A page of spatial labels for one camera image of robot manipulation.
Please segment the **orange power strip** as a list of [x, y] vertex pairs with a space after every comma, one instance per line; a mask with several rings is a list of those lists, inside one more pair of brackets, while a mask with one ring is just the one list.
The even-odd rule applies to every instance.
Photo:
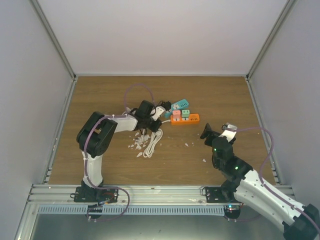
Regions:
[[188, 117], [182, 117], [182, 115], [171, 115], [170, 123], [173, 126], [183, 126], [198, 124], [200, 122], [200, 116], [197, 113], [191, 113]]

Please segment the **black power adapter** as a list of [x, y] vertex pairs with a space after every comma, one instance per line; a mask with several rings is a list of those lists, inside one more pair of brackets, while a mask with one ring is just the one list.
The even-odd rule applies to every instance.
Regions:
[[172, 106], [172, 103], [170, 101], [163, 101], [161, 100], [155, 107], [156, 111], [158, 111], [158, 109], [160, 107], [164, 108], [165, 111], [169, 111], [171, 110], [171, 106]]

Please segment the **pink charger plug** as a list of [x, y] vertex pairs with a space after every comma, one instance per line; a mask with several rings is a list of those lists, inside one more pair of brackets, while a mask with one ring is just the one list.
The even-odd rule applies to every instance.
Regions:
[[172, 112], [172, 121], [179, 122], [181, 120], [181, 110], [174, 110]]

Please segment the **green charger plug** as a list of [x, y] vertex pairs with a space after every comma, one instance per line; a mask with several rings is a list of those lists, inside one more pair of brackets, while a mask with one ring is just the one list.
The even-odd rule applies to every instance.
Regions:
[[190, 117], [190, 110], [189, 109], [182, 109], [181, 110], [181, 119], [183, 121], [188, 121]]

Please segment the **teal power strip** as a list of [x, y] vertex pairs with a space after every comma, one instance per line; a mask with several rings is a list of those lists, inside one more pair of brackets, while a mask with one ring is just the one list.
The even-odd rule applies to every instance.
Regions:
[[170, 109], [164, 113], [164, 117], [167, 119], [173, 114], [173, 111], [184, 110], [184, 109], [187, 109], [188, 107], [189, 107], [189, 102], [185, 98], [181, 99], [171, 104]]

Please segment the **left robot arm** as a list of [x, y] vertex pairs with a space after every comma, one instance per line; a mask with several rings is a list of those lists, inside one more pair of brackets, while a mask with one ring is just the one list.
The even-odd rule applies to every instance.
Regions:
[[144, 100], [138, 108], [126, 110], [121, 115], [106, 115], [98, 111], [91, 114], [76, 137], [84, 160], [82, 181], [88, 186], [85, 195], [90, 201], [98, 202], [103, 197], [102, 159], [114, 134], [142, 129], [155, 133], [162, 125], [160, 118], [165, 111], [162, 105]]

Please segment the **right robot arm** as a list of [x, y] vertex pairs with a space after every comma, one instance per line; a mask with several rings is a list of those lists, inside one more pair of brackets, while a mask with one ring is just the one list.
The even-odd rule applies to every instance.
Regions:
[[212, 148], [212, 165], [226, 178], [221, 196], [228, 203], [240, 202], [273, 223], [286, 240], [316, 240], [320, 237], [320, 211], [284, 194], [237, 157], [233, 144], [239, 129], [229, 123], [222, 133], [206, 124], [200, 138]]

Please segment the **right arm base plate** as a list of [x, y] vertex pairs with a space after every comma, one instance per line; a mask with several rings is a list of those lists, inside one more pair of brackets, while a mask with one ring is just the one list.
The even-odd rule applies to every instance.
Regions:
[[234, 192], [225, 187], [203, 186], [200, 192], [206, 198], [207, 203], [240, 203], [240, 201], [235, 199]]

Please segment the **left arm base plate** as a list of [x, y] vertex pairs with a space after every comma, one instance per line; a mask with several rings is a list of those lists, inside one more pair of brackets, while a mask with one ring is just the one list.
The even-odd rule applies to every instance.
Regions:
[[96, 189], [87, 185], [78, 186], [70, 197], [76, 203], [116, 203], [118, 201], [118, 189]]

